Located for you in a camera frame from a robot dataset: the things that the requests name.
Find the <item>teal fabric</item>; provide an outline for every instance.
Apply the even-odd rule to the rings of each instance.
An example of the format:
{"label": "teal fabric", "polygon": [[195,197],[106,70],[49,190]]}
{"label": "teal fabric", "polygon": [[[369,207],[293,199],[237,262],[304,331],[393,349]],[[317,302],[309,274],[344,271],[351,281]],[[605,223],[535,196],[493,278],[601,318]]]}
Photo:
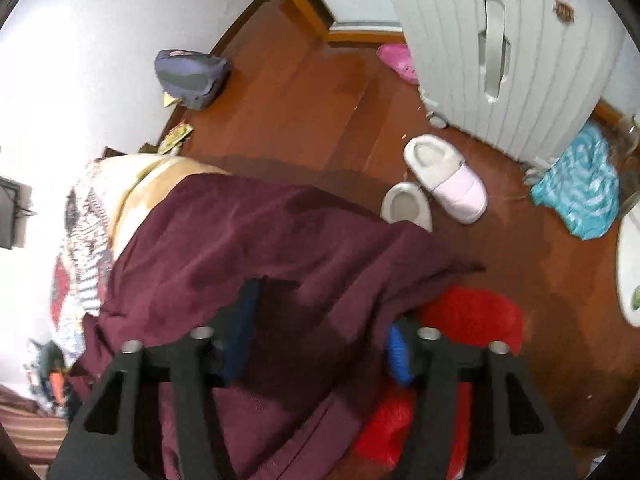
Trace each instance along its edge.
{"label": "teal fabric", "polygon": [[586,123],[556,164],[531,188],[534,204],[555,209],[572,235],[599,238],[618,214],[618,175],[600,129]]}

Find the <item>patterned blanket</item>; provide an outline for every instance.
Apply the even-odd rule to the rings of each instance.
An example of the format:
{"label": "patterned blanket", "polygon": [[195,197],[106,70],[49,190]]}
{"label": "patterned blanket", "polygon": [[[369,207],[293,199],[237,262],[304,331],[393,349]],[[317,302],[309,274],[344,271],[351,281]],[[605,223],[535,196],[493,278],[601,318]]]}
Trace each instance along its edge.
{"label": "patterned blanket", "polygon": [[84,352],[82,318],[100,313],[114,261],[151,209],[195,173],[225,172],[188,158],[124,155],[90,162],[69,191],[50,300],[52,338],[67,366]]}

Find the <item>door handle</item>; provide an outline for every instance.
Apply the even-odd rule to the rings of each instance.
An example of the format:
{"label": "door handle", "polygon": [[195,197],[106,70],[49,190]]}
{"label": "door handle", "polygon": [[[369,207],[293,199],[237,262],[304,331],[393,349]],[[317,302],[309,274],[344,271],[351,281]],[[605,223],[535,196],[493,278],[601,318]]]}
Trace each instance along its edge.
{"label": "door handle", "polygon": [[504,4],[500,0],[485,0],[486,30],[481,32],[481,66],[484,65],[484,92],[493,102],[500,95],[500,84],[506,72],[506,38],[504,37]]}

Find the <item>television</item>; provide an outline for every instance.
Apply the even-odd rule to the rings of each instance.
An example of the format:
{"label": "television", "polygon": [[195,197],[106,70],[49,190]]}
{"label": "television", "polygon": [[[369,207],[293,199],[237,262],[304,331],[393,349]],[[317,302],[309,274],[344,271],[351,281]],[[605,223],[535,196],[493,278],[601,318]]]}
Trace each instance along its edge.
{"label": "television", "polygon": [[0,248],[3,249],[11,249],[14,244],[19,193],[20,184],[0,178]]}

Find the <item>white slipper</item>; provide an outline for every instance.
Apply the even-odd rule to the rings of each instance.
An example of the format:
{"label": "white slipper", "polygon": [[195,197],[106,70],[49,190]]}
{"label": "white slipper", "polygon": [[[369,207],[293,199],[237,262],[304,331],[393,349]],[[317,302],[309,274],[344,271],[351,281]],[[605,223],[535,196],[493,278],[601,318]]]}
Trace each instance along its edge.
{"label": "white slipper", "polygon": [[478,220],[488,204],[480,177],[462,154],[434,135],[411,139],[404,147],[404,161],[442,208],[463,224]]}
{"label": "white slipper", "polygon": [[433,231],[427,197],[420,186],[411,182],[400,182],[387,191],[380,216],[390,224],[408,220],[429,232]]}

